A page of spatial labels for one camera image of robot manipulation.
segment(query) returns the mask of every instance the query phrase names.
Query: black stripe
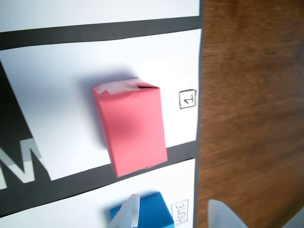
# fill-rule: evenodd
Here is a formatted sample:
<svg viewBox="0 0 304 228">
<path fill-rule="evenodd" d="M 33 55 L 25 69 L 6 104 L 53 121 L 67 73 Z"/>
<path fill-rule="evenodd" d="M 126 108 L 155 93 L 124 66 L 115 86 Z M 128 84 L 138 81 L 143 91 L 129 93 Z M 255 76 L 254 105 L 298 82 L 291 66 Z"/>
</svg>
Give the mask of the black stripe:
<svg viewBox="0 0 304 228">
<path fill-rule="evenodd" d="M 185 17 L 38 28 L 0 33 L 0 50 L 45 44 L 105 41 L 202 28 L 202 18 Z"/>
</svg>

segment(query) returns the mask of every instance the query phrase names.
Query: white card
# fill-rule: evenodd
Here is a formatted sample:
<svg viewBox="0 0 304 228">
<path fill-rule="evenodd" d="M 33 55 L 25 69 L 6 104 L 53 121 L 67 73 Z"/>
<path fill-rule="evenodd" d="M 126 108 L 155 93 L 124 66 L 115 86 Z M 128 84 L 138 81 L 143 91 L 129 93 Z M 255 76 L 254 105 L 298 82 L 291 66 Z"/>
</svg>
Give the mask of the white card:
<svg viewBox="0 0 304 228">
<path fill-rule="evenodd" d="M 200 35 L 196 29 L 0 51 L 51 180 L 110 163 L 91 92 L 109 80 L 131 75 L 158 86 L 166 146 L 196 140 L 198 96 L 181 100 L 180 91 L 199 89 Z M 181 108 L 189 95 L 191 105 Z"/>
<path fill-rule="evenodd" d="M 108 211 L 132 194 L 159 191 L 175 226 L 193 227 L 195 159 L 0 218 L 3 228 L 105 228 Z"/>
<path fill-rule="evenodd" d="M 2 0 L 0 32 L 198 16 L 199 0 Z"/>
</svg>

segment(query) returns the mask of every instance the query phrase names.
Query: wooden surface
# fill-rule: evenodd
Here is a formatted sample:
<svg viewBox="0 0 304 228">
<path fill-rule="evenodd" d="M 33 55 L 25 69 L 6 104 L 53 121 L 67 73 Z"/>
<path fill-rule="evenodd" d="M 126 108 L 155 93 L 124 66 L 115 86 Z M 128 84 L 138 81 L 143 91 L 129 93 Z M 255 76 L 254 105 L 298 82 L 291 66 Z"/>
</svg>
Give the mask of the wooden surface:
<svg viewBox="0 0 304 228">
<path fill-rule="evenodd" d="M 217 199 L 249 228 L 304 206 L 304 0 L 206 0 L 198 227 Z"/>
</svg>

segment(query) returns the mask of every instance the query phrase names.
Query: black border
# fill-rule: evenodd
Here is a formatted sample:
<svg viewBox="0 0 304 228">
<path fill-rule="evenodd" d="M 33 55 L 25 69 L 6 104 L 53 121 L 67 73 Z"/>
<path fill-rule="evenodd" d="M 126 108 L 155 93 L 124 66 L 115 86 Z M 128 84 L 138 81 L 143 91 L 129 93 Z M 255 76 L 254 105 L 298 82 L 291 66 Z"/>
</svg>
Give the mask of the black border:
<svg viewBox="0 0 304 228">
<path fill-rule="evenodd" d="M 71 42 L 91 42 L 104 41 L 132 37 L 141 37 L 149 35 L 157 35 L 163 33 L 171 33 L 178 31 L 186 31 L 192 29 L 203 29 L 203 0 L 200 0 L 199 16 L 156 19 L 143 21 L 129 21 L 117 23 L 104 23 L 92 25 L 64 26 L 54 28 L 38 28 L 19 31 L 10 31 L 0 33 L 0 50 L 11 48 L 19 48 L 35 45 L 59 44 Z M 199 50 L 199 101 L 201 97 L 201 76 L 202 76 L 202 42 L 203 30 L 201 34 L 201 44 Z M 198 103 L 198 112 L 200 117 L 201 102 Z M 194 142 L 168 148 L 168 161 L 155 166 L 148 170 L 140 170 L 135 173 L 116 178 L 110 164 L 97 167 L 88 171 L 77 173 L 65 178 L 51 181 L 46 170 L 39 162 L 33 158 L 33 166 L 36 181 L 26 184 L 18 180 L 7 183 L 8 186 L 22 186 L 22 192 L 13 188 L 14 192 L 7 188 L 0 190 L 0 218 L 9 214 L 13 214 L 25 209 L 51 203 L 57 200 L 69 198 L 84 192 L 94 190 L 106 185 L 125 180 L 127 178 L 146 173 L 161 167 L 179 163 L 181 161 L 196 159 L 195 162 L 195 188 L 194 188 L 194 217 L 193 227 L 197 225 L 198 212 L 198 182 L 199 182 L 199 149 L 200 149 L 200 118 L 197 127 L 197 139 Z M 5 175 L 12 175 L 6 166 L 2 165 Z"/>
</svg>

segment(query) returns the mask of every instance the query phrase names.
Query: white plastic piece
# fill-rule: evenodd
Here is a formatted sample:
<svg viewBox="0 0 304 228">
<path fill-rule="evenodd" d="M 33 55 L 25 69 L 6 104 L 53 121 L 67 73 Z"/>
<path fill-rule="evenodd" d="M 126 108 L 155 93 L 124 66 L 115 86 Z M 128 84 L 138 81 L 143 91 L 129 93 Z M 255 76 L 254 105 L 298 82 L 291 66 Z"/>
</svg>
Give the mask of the white plastic piece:
<svg viewBox="0 0 304 228">
<path fill-rule="evenodd" d="M 247 228 L 228 206 L 212 199 L 208 203 L 208 225 L 209 228 Z"/>
<path fill-rule="evenodd" d="M 117 212 L 108 228 L 132 228 L 138 227 L 140 196 L 132 194 Z"/>
</svg>

